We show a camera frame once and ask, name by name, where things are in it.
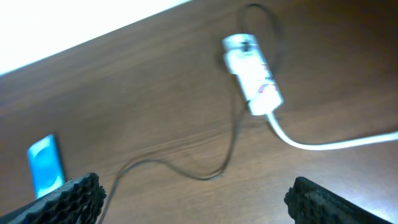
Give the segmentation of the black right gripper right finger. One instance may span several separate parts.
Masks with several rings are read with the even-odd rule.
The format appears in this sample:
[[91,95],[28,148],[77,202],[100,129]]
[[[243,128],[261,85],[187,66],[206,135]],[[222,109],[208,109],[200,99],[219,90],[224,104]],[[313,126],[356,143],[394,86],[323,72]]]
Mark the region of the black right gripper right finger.
[[297,177],[284,197],[295,224],[390,224],[305,177]]

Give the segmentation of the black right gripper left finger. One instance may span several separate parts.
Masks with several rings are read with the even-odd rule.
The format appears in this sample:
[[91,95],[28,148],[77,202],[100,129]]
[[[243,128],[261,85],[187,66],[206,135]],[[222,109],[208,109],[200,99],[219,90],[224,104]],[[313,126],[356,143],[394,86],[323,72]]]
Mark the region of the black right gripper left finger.
[[106,192],[99,176],[87,173],[1,217],[8,224],[95,223],[102,211]]

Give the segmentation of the blue smartphone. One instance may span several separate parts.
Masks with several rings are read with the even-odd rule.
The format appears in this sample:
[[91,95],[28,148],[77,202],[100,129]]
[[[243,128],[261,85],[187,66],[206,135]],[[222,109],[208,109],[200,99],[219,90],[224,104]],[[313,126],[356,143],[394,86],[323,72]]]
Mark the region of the blue smartphone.
[[57,190],[65,183],[54,134],[49,134],[33,143],[27,150],[27,158],[36,199]]

